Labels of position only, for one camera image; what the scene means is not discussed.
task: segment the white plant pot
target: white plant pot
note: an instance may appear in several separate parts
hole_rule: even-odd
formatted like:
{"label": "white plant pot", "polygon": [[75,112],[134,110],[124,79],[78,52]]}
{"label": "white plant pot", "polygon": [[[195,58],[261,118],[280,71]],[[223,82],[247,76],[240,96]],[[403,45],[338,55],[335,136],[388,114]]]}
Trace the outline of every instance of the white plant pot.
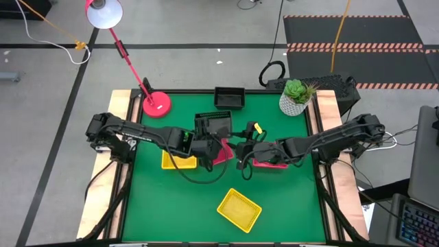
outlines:
{"label": "white plant pot", "polygon": [[279,100],[279,107],[286,115],[297,116],[306,109],[310,101],[311,98],[305,104],[296,104],[292,99],[282,93],[281,99]]}

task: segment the gray floor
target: gray floor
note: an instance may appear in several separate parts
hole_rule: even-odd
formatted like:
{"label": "gray floor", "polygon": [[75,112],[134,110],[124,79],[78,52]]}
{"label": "gray floor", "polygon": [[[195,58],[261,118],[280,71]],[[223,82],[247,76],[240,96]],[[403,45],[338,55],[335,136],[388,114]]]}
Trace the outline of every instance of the gray floor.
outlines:
{"label": "gray floor", "polygon": [[[434,0],[405,0],[425,44],[439,44]],[[235,0],[124,1],[125,14],[115,30],[125,44],[271,43],[280,1],[264,1],[255,9],[237,9]],[[295,0],[284,3],[283,14],[342,14],[345,0]],[[396,0],[353,0],[350,14],[401,14]],[[48,19],[83,41],[92,27],[84,16],[83,1],[58,0]],[[71,43],[45,23],[31,22],[35,38]],[[22,21],[0,19],[0,43],[33,43]],[[113,43],[101,30],[97,43]],[[285,42],[283,25],[278,43]],[[79,61],[83,52],[72,51]],[[215,85],[259,88],[257,78],[270,57],[269,49],[154,49],[130,50],[141,76],[155,88],[212,88]],[[283,49],[275,60],[286,60]],[[23,225],[79,66],[58,49],[0,49],[0,70],[25,72],[18,84],[0,82],[0,246],[13,246]],[[266,78],[274,78],[276,69]],[[106,111],[111,91],[131,89],[136,82],[114,49],[95,49],[87,67],[54,170],[43,196],[27,244],[73,241],[82,214],[85,186],[95,153],[84,131],[95,113]],[[361,90],[362,100],[351,117],[377,114],[387,131],[397,132],[416,123],[418,109],[439,105],[437,91]],[[414,140],[414,133],[398,137]],[[406,178],[412,146],[364,154],[358,168],[374,186]]]}

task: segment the desk lamp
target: desk lamp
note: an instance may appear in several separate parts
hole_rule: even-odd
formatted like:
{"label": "desk lamp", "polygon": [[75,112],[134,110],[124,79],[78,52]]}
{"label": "desk lamp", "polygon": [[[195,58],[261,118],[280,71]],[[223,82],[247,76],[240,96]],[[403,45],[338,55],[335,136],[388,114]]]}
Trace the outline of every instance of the desk lamp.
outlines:
{"label": "desk lamp", "polygon": [[148,87],[147,89],[136,69],[132,66],[128,57],[129,54],[122,41],[117,38],[115,31],[112,29],[120,22],[123,15],[122,5],[119,3],[119,0],[86,0],[85,13],[91,25],[99,29],[110,30],[112,37],[116,41],[117,50],[131,68],[139,86],[145,93],[146,98],[143,101],[143,111],[145,114],[153,118],[164,117],[171,110],[171,99],[164,92],[150,93],[148,91],[151,90],[149,82],[147,82],[146,78],[144,79]]}

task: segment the yellow tray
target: yellow tray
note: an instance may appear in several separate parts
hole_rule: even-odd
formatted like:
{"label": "yellow tray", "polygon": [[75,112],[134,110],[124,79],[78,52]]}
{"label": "yellow tray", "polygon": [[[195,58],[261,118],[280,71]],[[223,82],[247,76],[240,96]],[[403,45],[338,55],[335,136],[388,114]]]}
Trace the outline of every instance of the yellow tray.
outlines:
{"label": "yellow tray", "polygon": [[249,233],[262,208],[232,188],[218,206],[217,212],[245,233]]}
{"label": "yellow tray", "polygon": [[[180,169],[195,169],[197,168],[197,158],[191,156],[189,158],[180,158],[177,156],[172,156],[176,165]],[[162,169],[175,169],[174,164],[172,164],[171,158],[166,151],[162,151]]]}

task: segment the yellow cable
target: yellow cable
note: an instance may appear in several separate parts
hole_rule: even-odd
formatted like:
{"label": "yellow cable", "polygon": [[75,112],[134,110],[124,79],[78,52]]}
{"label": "yellow cable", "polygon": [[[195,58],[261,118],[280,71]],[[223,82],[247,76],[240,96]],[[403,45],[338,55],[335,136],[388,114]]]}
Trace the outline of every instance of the yellow cable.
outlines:
{"label": "yellow cable", "polygon": [[63,30],[61,27],[58,27],[57,25],[51,23],[49,20],[47,20],[44,16],[42,16],[40,13],[38,13],[36,10],[34,10],[31,6],[29,6],[27,3],[25,3],[23,0],[19,0],[21,4],[26,6],[30,11],[32,11],[34,14],[39,16],[43,21],[47,22],[50,26],[54,27],[58,31],[62,32],[63,34],[67,35],[68,37],[72,38],[75,41],[76,47],[75,49],[83,49],[86,46],[85,42],[80,42],[75,36],[68,33],[67,31]]}
{"label": "yellow cable", "polygon": [[332,51],[332,59],[331,59],[331,73],[334,72],[335,52],[337,51],[338,37],[340,36],[340,33],[342,32],[344,19],[348,15],[349,6],[351,6],[351,0],[348,0],[348,5],[346,5],[346,10],[344,11],[342,22],[340,23],[340,26],[338,27],[337,36],[335,37],[334,50]]}

